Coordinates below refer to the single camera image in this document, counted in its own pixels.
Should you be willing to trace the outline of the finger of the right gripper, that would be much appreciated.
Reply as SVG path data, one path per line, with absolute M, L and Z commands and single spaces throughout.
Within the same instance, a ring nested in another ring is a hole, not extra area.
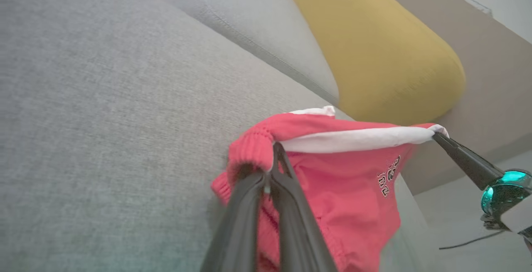
M 480 190 L 503 177 L 502 170 L 452 138 L 442 133 L 435 133 L 432 138 Z

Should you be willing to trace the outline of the long yellow sofa backrest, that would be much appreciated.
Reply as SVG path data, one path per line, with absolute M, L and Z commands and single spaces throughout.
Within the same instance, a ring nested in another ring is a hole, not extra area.
M 454 50 L 395 0 L 294 0 L 355 120 L 429 123 L 466 88 Z

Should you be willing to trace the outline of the large grey sofa seat cushion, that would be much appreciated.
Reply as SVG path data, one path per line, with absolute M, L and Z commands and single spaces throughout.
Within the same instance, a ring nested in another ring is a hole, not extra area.
M 229 143 L 320 101 L 159 0 L 0 0 L 0 272 L 200 272 Z

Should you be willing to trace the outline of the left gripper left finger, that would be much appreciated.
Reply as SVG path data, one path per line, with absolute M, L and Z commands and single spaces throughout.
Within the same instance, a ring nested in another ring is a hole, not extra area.
M 268 172 L 241 170 L 200 272 L 256 272 L 258 222 Z

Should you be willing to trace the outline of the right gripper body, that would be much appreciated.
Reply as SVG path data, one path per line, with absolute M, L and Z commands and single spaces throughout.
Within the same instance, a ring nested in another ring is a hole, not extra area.
M 532 173 L 507 170 L 481 198 L 487 230 L 513 232 L 532 243 Z

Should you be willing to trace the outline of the red white-trimmed basketball jersey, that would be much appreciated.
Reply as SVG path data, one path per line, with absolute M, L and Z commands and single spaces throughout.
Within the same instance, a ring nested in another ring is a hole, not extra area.
M 395 181 L 415 146 L 437 132 L 448 135 L 438 124 L 337 119 L 332 106 L 281 113 L 231 143 L 226 170 L 211 188 L 228 204 L 237 170 L 269 170 L 273 144 L 281 143 L 339 272 L 378 272 L 380 253 L 401 224 Z

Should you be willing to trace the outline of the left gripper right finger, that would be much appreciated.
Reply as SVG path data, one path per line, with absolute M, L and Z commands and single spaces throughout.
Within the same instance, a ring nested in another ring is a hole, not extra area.
M 279 215 L 281 272 L 338 272 L 281 143 L 274 143 L 271 196 Z

